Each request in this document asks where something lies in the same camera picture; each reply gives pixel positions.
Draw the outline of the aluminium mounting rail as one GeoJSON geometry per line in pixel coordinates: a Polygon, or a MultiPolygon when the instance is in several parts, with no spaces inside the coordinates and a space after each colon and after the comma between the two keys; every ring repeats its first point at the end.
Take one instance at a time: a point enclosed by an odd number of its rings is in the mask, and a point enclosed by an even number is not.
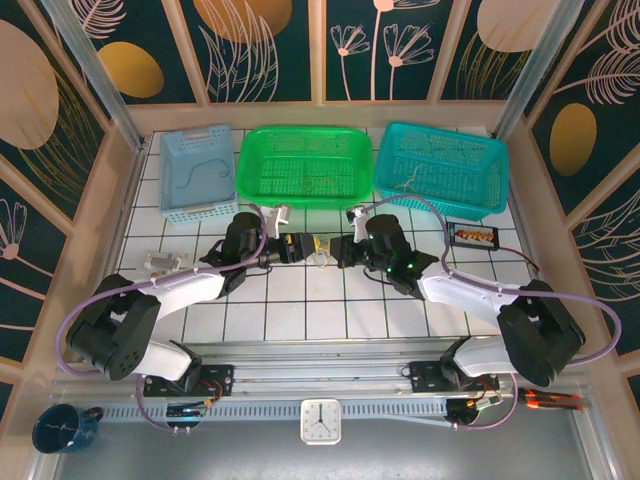
{"type": "Polygon", "coordinates": [[[407,365],[436,361],[452,338],[189,343],[204,365],[232,365],[239,400],[388,398],[412,393],[407,365]]]}

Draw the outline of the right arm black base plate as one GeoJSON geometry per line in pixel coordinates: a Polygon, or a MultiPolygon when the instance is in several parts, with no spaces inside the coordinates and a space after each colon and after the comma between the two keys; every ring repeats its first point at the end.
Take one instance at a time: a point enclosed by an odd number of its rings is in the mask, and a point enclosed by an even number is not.
{"type": "Polygon", "coordinates": [[[414,393],[498,391],[499,380],[491,375],[469,377],[440,361],[415,361],[409,364],[408,378],[414,393]]]}

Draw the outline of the teal plastic basket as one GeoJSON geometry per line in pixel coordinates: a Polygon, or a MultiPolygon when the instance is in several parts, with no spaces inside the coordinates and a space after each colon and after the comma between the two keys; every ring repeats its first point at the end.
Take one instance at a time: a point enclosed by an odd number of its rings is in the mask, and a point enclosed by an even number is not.
{"type": "Polygon", "coordinates": [[[506,208],[508,149],[488,137],[393,122],[382,136],[373,183],[394,204],[426,211],[412,194],[443,216],[480,221],[506,208]]]}

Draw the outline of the green plastic basket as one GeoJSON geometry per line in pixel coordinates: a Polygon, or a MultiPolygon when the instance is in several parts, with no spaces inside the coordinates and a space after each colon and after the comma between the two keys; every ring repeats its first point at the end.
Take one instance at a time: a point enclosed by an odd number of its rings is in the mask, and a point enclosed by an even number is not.
{"type": "Polygon", "coordinates": [[[246,134],[236,190],[262,206],[340,210],[374,190],[373,144],[348,127],[266,126],[246,134]]]}

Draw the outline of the black box with orange items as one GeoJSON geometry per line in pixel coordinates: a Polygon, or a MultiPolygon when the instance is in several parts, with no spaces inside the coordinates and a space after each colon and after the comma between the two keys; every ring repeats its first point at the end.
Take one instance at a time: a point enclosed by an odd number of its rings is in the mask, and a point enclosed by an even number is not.
{"type": "Polygon", "coordinates": [[[495,227],[447,221],[446,228],[452,246],[487,251],[500,248],[499,231],[495,227]]]}

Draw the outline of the aluminium frame post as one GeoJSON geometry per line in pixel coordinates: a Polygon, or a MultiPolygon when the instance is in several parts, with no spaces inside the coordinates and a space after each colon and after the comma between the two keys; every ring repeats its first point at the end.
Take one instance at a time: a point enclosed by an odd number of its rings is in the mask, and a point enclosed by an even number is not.
{"type": "Polygon", "coordinates": [[[575,25],[585,0],[559,0],[507,98],[491,137],[506,142],[575,25]]]}
{"type": "Polygon", "coordinates": [[[140,151],[144,146],[144,137],[137,129],[122,96],[111,81],[93,43],[84,33],[72,7],[67,0],[41,2],[123,137],[134,151],[140,151]]]}

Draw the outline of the light blue plastic basket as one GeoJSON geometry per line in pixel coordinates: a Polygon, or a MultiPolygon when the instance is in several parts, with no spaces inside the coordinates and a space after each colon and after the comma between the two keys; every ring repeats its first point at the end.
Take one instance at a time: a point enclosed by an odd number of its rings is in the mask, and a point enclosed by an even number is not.
{"type": "Polygon", "coordinates": [[[238,212],[231,129],[214,125],[161,138],[159,208],[174,225],[238,212]]]}

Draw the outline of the white square analog clock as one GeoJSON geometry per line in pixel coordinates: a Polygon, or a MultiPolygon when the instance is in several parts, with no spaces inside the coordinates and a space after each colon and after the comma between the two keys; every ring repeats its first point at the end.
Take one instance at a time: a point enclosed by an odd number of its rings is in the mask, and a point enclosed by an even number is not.
{"type": "Polygon", "coordinates": [[[310,446],[332,446],[342,439],[342,409],[337,399],[306,399],[300,405],[300,438],[310,446]]]}

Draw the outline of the dark blue mug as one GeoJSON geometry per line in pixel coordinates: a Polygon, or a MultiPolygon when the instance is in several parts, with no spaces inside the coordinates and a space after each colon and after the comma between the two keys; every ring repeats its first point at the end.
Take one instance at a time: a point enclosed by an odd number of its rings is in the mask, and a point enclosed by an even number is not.
{"type": "Polygon", "coordinates": [[[32,430],[32,443],[43,454],[63,454],[84,450],[96,438],[103,418],[101,407],[86,410],[57,404],[44,411],[32,430]]]}

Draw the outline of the orange black hand tool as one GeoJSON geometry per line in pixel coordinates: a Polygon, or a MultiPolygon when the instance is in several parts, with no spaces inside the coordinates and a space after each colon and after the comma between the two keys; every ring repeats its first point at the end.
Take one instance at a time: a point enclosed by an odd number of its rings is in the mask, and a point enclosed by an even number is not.
{"type": "Polygon", "coordinates": [[[579,395],[546,392],[532,388],[518,389],[519,402],[530,409],[582,411],[584,402],[579,395]]]}

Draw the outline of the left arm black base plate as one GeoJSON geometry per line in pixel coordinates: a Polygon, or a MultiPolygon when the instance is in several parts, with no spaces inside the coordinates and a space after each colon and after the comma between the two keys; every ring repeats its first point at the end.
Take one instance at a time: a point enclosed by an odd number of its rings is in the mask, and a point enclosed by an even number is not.
{"type": "Polygon", "coordinates": [[[230,396],[234,383],[232,365],[202,365],[191,369],[180,380],[170,381],[148,376],[144,381],[145,398],[224,397],[230,396]]]}

